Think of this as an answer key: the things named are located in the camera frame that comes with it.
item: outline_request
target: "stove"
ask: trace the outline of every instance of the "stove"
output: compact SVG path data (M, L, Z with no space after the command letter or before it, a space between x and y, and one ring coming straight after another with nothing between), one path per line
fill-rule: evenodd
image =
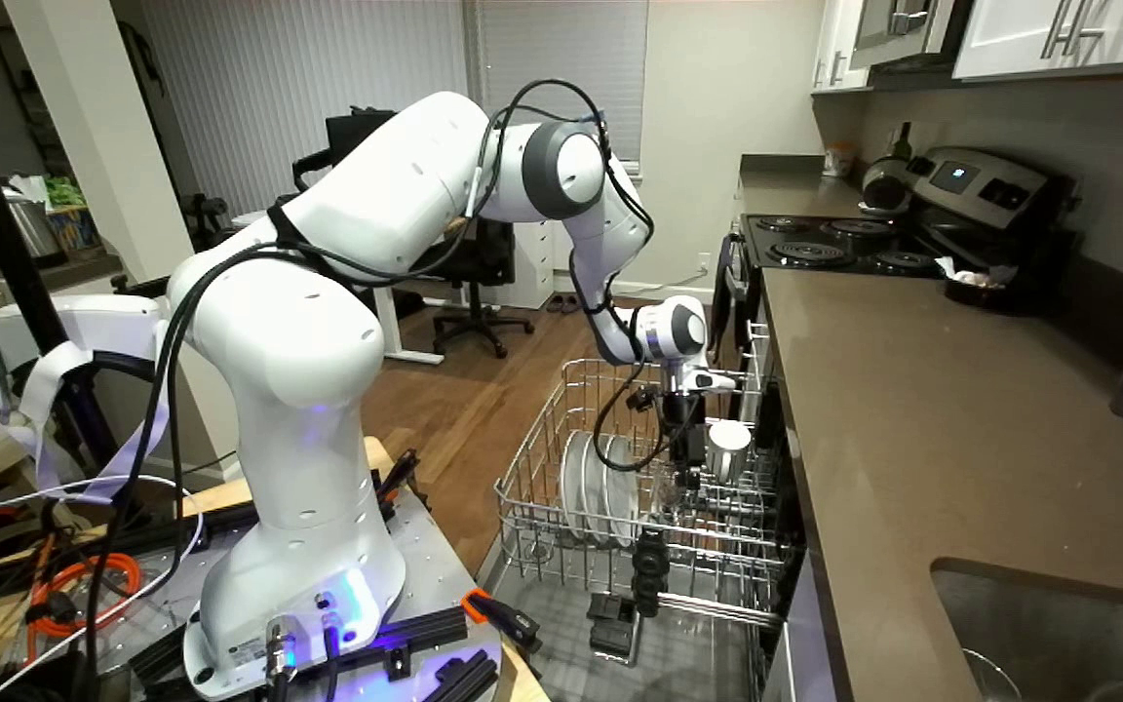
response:
M754 268L935 279L935 258L893 218L747 216L746 242Z

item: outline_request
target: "dish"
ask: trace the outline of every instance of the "dish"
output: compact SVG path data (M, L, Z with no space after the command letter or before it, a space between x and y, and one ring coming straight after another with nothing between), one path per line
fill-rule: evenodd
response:
M584 461L584 521L589 521L589 534L598 537L598 541L610 541L610 506L603 506L603 463L601 463L601 457L598 457L598 449L591 449L591 439L584 440L584 453L580 453Z
M603 444L603 457L612 463L633 463L633 440L629 439L612 439ZM638 506L638 471L617 471L617 467L601 463L601 457L591 457L591 461L603 471L603 506L610 506L610 521L612 521L610 524L612 528L612 541L636 548L638 515L643 515L643 506Z
M559 485L563 485L563 521L568 534L584 534L580 521L580 467L589 453L589 433L568 433L563 444Z

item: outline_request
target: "stainless steel sink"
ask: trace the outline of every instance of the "stainless steel sink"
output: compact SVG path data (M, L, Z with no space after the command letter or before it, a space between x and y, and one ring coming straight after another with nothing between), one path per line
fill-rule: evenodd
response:
M935 562L932 580L990 700L1003 674L1026 702L1084 702L1123 679L1123 592L976 562Z

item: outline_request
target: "dishwasher rack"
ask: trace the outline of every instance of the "dishwasher rack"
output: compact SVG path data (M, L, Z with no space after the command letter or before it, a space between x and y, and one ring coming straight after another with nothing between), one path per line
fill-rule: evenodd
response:
M572 361L563 368L554 394L524 439L510 467L497 480L498 552L497 574L516 570L520 580L545 580L589 592L633 592L636 541L612 534L663 534L672 574L660 592L663 609L681 609L732 625L771 625L775 588L799 548L780 541L771 528L771 453L718 475L698 475L694 491L679 491L672 457L660 453L636 471L638 515L589 515L563 501L563 457L572 433L591 439L598 415L617 398L601 424L601 440L620 440L629 457L653 457L660 415L636 415L625 398L655 394L663 378L629 368Z

